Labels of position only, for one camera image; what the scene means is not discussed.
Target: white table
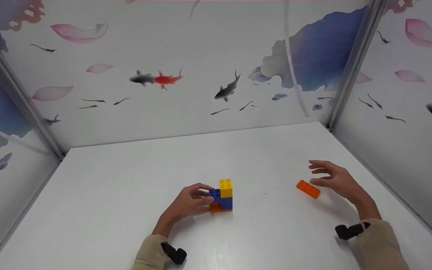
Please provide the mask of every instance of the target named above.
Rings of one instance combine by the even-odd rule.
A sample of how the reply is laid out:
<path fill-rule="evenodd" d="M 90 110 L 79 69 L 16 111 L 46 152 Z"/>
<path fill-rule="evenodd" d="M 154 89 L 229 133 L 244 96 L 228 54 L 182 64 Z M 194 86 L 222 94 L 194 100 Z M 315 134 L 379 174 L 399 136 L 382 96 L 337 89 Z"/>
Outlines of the white table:
<path fill-rule="evenodd" d="M 312 176 L 309 159 L 346 167 L 393 225 L 410 268 L 432 269 L 432 234 L 321 124 L 302 123 L 74 148 L 3 248 L 0 270 L 128 270 L 183 186 L 224 178 L 233 212 L 173 229 L 185 270 L 359 269 L 356 245 L 334 231 L 358 221 L 353 207 L 331 190 L 314 200 L 295 188 Z"/>

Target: left hand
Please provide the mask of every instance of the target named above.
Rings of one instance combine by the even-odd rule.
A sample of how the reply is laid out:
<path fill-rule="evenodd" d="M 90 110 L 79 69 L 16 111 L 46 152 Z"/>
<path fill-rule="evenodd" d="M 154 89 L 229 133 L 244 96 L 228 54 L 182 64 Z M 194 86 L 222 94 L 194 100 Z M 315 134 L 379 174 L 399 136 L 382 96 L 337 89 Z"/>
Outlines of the left hand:
<path fill-rule="evenodd" d="M 176 223 L 194 212 L 209 211 L 207 205 L 212 203 L 214 198 L 201 189 L 209 190 L 213 189 L 213 187 L 202 183 L 184 187 L 173 203 L 164 211 L 163 216 Z"/>

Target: black wrist strap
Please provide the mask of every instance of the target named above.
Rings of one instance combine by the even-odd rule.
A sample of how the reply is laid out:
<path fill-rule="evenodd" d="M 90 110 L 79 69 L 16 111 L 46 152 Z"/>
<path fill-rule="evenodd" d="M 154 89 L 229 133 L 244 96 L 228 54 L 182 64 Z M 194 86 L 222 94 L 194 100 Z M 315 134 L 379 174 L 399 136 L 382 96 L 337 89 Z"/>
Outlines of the black wrist strap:
<path fill-rule="evenodd" d="M 176 250 L 168 242 L 164 241 L 161 243 L 161 247 L 163 248 L 164 253 L 166 253 L 173 263 L 177 265 L 182 265 L 188 256 L 184 249 L 178 248 L 178 250 Z"/>
<path fill-rule="evenodd" d="M 340 239 L 349 240 L 355 236 L 358 236 L 358 234 L 364 232 L 365 229 L 368 229 L 370 226 L 371 223 L 369 222 L 361 222 L 349 227 L 346 227 L 346 225 L 338 225 L 334 229 L 336 230 L 336 234 Z"/>

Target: lego brick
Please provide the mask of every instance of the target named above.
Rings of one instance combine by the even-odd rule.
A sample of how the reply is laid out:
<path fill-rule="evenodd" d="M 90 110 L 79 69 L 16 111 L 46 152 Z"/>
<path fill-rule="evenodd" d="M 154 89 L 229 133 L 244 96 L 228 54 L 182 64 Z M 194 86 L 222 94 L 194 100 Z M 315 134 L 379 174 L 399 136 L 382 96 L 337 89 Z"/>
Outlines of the lego brick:
<path fill-rule="evenodd" d="M 211 203 L 209 205 L 209 212 L 215 213 L 218 210 L 221 210 L 221 203 Z"/>
<path fill-rule="evenodd" d="M 221 190 L 221 198 L 233 197 L 233 185 L 231 185 L 231 179 L 219 180 L 219 189 Z"/>
<path fill-rule="evenodd" d="M 221 199 L 219 199 L 219 203 L 221 203 L 221 209 L 222 210 L 233 209 L 233 197 L 221 198 Z"/>
<path fill-rule="evenodd" d="M 233 211 L 233 209 L 228 209 L 228 210 L 213 210 L 213 211 L 211 211 L 211 213 L 231 212 L 231 211 Z"/>
<path fill-rule="evenodd" d="M 304 180 L 299 181 L 296 184 L 296 187 L 315 199 L 317 199 L 319 197 L 319 194 L 321 193 L 321 190 L 315 188 L 314 186 L 311 186 Z"/>
<path fill-rule="evenodd" d="M 221 190 L 218 189 L 210 189 L 208 190 L 209 196 L 214 198 L 214 202 L 218 202 L 218 200 L 221 198 Z"/>

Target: yellow lego brick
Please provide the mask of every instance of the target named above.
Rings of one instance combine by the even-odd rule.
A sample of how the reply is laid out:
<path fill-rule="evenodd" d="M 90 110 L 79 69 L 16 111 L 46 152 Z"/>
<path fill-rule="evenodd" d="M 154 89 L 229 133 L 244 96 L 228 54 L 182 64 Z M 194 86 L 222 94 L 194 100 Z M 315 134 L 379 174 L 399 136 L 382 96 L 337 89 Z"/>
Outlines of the yellow lego brick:
<path fill-rule="evenodd" d="M 231 179 L 219 180 L 219 188 L 221 190 L 221 198 L 233 197 L 233 186 L 231 185 Z"/>

